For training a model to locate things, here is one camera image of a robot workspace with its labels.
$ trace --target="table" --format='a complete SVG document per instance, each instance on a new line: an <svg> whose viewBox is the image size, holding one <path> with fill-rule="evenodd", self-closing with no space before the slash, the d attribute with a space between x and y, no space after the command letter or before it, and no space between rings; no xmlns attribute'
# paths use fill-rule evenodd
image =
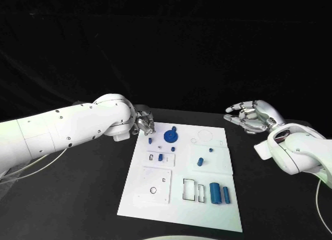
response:
<svg viewBox="0 0 332 240"><path fill-rule="evenodd" d="M219 240L332 239L314 206L317 178L307 173L288 175L254 150L267 133L245 134L222 114L152 112L156 122L225 128L242 233L117 216L137 136L121 142L103 136L68 149L43 171L13 184L0 202L0 240L141 240L165 235ZM323 184L319 207L332 229L332 190Z"/></svg>

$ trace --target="robotic hand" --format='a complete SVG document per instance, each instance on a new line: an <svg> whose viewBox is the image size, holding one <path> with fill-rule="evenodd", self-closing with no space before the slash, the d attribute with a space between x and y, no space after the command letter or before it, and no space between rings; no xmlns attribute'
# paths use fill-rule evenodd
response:
<svg viewBox="0 0 332 240"><path fill-rule="evenodd" d="M101 135L114 141L141 130L153 134L150 108L120 94L105 94L94 103L58 108L38 115L0 122L0 173L17 164L68 149Z"/></svg>
<svg viewBox="0 0 332 240"><path fill-rule="evenodd" d="M224 119L239 125L248 134L268 131L267 140L254 146L263 160L274 159L290 175L314 174L332 188L332 140L316 130L296 123L286 123L278 111L263 100L234 104L225 112L239 110L238 116Z"/></svg>

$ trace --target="white cable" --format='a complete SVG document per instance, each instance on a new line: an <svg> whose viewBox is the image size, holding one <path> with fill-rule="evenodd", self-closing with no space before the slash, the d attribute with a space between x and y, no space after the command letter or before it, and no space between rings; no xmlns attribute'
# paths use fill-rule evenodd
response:
<svg viewBox="0 0 332 240"><path fill-rule="evenodd" d="M0 177L0 180L7 178L10 175L17 174L19 172L22 172L23 170L26 170L33 164L36 164L48 155L42 156L33 163L30 163L28 166L25 166L23 168L20 168L17 171L12 172L10 174L4 175Z"/></svg>
<svg viewBox="0 0 332 240"><path fill-rule="evenodd" d="M322 180L319 180L317 189L316 189L316 196L314 196L316 208L317 208L317 213L319 213L319 218L320 218L320 220L322 220L322 223L323 223L323 225L325 225L327 231L329 231L330 234L332 234L332 231L330 231L330 229L329 229L329 227L327 227L327 225L326 225L326 223L325 223L325 221L323 221L323 217L322 217L320 210L319 210L319 204L317 204L317 196L319 196L319 187L320 187L320 183L322 183Z"/></svg>
<svg viewBox="0 0 332 240"><path fill-rule="evenodd" d="M65 151L66 151L66 148L65 148L65 150L62 151L62 153L59 154L59 156L55 158L55 160L54 160L45 167L42 167L38 171L35 171L33 173L22 176L22 177L17 177L17 178L15 178L15 179L12 179L12 180L9 180L9 181L0 182L0 185L9 183L9 182L12 182L12 181L16 181L16 180L19 180L19 179L23 179L23 178L32 176L33 174L36 174L41 170L43 170L43 169L56 161L56 159L61 157L61 155L64 154Z"/></svg>

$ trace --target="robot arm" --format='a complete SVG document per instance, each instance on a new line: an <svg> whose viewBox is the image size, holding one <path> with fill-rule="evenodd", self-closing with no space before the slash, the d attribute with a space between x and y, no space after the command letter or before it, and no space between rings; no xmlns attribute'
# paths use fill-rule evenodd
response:
<svg viewBox="0 0 332 240"><path fill-rule="evenodd" d="M15 165L71 148L101 135L114 141L130 138L140 129L153 134L149 107L133 106L120 94L105 94L84 103L0 123L0 173Z"/></svg>
<svg viewBox="0 0 332 240"><path fill-rule="evenodd" d="M278 111L263 100L232 105L225 111L239 110L239 115L225 114L224 119L239 125L248 134L268 131L267 140L254 146L263 160L274 159L290 175L314 174L332 188L332 140L310 127L286 123Z"/></svg>

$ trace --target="circular hole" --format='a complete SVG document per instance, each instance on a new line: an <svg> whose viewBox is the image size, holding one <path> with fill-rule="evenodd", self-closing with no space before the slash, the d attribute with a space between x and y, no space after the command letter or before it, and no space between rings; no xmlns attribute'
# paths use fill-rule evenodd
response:
<svg viewBox="0 0 332 240"><path fill-rule="evenodd" d="M150 193L154 194L157 192L157 189L154 187L150 188Z"/></svg>

